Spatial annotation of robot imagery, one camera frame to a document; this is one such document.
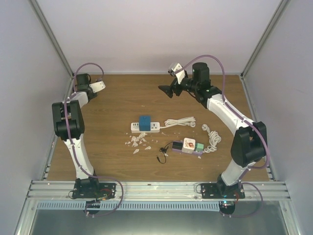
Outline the white USB power strip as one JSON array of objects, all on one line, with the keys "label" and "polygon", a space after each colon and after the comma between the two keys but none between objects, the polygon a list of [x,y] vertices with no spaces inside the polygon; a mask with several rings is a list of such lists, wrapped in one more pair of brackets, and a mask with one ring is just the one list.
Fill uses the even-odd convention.
[{"label": "white USB power strip", "polygon": [[160,123],[159,122],[151,122],[151,126],[149,130],[140,130],[138,122],[131,123],[131,132],[132,133],[158,133],[160,132]]}]

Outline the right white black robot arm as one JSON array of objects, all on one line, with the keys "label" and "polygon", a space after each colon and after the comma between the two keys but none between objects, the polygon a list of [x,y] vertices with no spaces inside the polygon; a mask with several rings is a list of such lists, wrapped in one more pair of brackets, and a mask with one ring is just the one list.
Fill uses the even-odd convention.
[{"label": "right white black robot arm", "polygon": [[268,155],[267,128],[262,122],[243,116],[224,96],[223,92],[213,86],[209,67],[204,62],[192,65],[192,77],[179,63],[174,63],[168,70],[173,77],[170,85],[160,85],[168,97],[179,96],[183,91],[191,93],[196,101],[214,113],[230,130],[234,139],[230,155],[231,162],[217,179],[217,194],[228,198],[240,187],[243,176],[263,157]]}]

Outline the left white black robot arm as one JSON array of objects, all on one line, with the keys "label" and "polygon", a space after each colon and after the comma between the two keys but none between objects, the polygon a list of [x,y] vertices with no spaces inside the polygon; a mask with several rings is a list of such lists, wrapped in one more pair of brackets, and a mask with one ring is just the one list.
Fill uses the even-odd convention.
[{"label": "left white black robot arm", "polygon": [[97,97],[89,74],[77,75],[77,93],[69,101],[52,104],[53,126],[56,136],[67,146],[76,170],[76,180],[86,182],[95,175],[84,145],[85,124],[81,108]]}]

